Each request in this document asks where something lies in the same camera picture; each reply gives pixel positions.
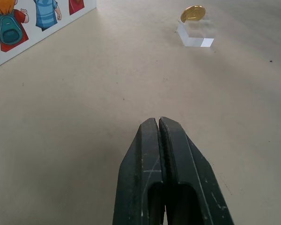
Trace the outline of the gold coin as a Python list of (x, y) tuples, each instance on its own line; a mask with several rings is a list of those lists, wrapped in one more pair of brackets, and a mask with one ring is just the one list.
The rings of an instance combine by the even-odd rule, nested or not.
[(186, 8), (181, 16), (181, 22), (185, 23), (186, 21), (199, 21), (206, 14), (206, 9), (203, 6), (191, 6)]

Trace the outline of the clear acrylic stand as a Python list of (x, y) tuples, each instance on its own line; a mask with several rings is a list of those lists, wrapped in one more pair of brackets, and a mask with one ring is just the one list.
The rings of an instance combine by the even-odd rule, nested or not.
[(177, 32), (185, 47), (211, 47), (215, 38), (214, 23), (207, 18), (180, 21)]

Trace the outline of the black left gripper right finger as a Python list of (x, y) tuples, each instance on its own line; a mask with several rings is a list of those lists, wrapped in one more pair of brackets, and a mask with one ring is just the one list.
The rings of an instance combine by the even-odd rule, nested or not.
[(210, 163), (182, 126), (159, 119), (165, 208), (169, 225), (234, 225)]

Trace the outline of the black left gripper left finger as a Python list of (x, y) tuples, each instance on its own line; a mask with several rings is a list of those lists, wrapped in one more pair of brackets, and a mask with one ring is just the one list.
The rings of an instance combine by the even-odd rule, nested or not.
[(162, 225), (162, 195), (159, 129), (149, 118), (140, 124), (120, 164), (112, 225)]

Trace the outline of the white box with cartoon children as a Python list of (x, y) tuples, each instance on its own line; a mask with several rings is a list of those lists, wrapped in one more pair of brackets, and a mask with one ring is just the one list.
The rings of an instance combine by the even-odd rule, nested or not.
[(0, 65), (96, 5), (97, 0), (0, 0)]

